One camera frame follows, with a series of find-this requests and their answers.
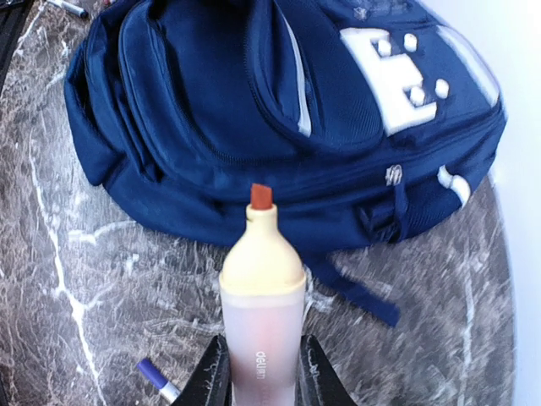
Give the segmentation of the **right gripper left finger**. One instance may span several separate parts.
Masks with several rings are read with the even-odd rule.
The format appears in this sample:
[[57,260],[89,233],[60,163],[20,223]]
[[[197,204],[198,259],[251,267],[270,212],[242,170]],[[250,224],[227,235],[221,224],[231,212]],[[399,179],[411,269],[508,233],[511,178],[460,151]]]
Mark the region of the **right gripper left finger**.
[[230,357],[226,339],[216,335],[172,406],[228,406],[232,404]]

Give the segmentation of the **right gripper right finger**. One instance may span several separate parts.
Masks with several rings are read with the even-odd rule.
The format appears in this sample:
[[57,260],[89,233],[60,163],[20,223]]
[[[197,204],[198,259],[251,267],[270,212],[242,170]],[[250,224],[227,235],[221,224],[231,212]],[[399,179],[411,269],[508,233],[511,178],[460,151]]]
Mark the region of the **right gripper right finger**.
[[314,335],[301,339],[296,405],[356,406]]

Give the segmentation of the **pink highlighter pen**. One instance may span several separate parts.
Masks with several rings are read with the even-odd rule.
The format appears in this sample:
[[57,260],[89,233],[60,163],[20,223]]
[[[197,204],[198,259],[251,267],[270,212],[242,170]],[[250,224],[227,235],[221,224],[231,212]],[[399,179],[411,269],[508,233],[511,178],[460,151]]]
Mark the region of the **pink highlighter pen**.
[[271,188],[253,184],[246,229],[219,276],[237,405],[294,405],[306,274],[281,235]]

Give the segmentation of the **navy blue backpack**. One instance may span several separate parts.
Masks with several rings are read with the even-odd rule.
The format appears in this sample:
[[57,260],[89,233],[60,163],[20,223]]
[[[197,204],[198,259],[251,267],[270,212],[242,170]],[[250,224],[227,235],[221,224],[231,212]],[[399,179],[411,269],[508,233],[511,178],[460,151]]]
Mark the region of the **navy blue backpack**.
[[328,254],[444,221],[506,125],[483,59],[416,1],[119,1],[64,96],[85,176],[136,222],[231,246],[265,184],[312,273],[389,326]]

